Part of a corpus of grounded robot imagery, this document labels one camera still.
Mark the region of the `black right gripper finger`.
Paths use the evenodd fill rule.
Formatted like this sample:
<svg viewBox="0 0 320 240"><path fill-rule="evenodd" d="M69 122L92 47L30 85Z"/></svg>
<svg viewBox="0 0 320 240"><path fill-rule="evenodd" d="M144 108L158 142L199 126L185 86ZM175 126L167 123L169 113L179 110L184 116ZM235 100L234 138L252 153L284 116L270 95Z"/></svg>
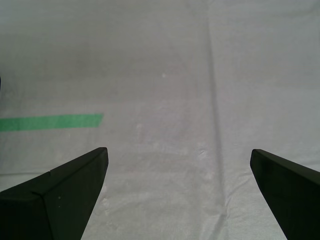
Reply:
<svg viewBox="0 0 320 240"><path fill-rule="evenodd" d="M250 168L288 240L320 238L320 173L262 149L251 152Z"/></svg>
<svg viewBox="0 0 320 240"><path fill-rule="evenodd" d="M0 193L2 240L79 240L102 190L108 149L98 147Z"/></svg>

